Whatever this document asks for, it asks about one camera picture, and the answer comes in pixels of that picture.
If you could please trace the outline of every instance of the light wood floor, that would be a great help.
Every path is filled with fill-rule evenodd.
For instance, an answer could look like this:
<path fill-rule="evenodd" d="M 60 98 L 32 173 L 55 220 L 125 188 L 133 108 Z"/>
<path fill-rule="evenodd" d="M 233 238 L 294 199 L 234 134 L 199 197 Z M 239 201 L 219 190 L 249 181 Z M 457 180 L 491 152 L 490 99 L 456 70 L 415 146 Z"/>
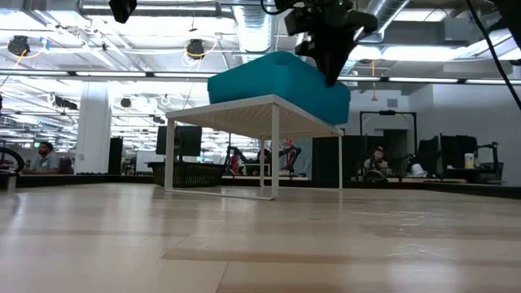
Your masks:
<path fill-rule="evenodd" d="M 0 195 L 0 292 L 519 293 L 521 201 L 104 184 Z"/>

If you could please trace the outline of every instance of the black basket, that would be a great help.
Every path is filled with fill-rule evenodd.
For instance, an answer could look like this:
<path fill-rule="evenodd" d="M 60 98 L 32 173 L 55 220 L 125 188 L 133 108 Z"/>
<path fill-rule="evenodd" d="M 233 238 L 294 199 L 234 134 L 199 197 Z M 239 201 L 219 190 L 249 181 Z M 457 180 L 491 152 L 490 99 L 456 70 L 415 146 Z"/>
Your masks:
<path fill-rule="evenodd" d="M 164 186 L 164 163 L 149 163 L 154 171 L 155 183 Z M 181 162 L 173 165 L 172 187 L 210 187 L 221 184 L 224 166 L 221 164 L 201 164 Z"/>

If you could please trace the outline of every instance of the computer monitor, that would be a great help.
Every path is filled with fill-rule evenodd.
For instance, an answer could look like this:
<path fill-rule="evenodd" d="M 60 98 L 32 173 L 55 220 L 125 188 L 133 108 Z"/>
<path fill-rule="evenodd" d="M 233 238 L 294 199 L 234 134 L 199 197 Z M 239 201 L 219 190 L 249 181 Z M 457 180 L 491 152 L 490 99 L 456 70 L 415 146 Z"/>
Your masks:
<path fill-rule="evenodd" d="M 160 126 L 157 131 L 155 153 L 166 155 L 166 126 Z M 203 128 L 199 126 L 177 126 L 174 140 L 174 154 L 200 156 Z"/>

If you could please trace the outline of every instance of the person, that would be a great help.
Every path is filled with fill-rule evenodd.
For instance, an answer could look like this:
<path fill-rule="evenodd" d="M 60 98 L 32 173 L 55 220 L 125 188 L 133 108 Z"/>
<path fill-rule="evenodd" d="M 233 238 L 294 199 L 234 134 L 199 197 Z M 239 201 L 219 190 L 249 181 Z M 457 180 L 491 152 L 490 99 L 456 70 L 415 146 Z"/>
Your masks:
<path fill-rule="evenodd" d="M 46 175 L 59 173 L 59 157 L 53 153 L 50 142 L 40 142 L 38 156 L 34 158 L 31 167 L 22 171 L 23 174 Z"/>
<path fill-rule="evenodd" d="M 383 147 L 379 146 L 374 150 L 373 156 L 364 162 L 364 169 L 377 170 L 384 175 L 391 175 L 392 170 L 389 168 L 389 163 L 383 159 L 385 156 Z"/>

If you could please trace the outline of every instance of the teal box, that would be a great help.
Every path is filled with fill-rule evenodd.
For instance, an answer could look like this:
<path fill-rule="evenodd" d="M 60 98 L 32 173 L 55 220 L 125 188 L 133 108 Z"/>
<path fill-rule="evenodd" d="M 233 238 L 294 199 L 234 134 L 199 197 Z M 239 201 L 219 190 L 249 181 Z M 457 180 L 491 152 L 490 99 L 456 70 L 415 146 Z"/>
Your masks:
<path fill-rule="evenodd" d="M 348 122 L 351 94 L 337 82 L 328 88 L 315 67 L 287 52 L 274 52 L 208 79 L 210 103 L 276 94 L 329 123 Z"/>

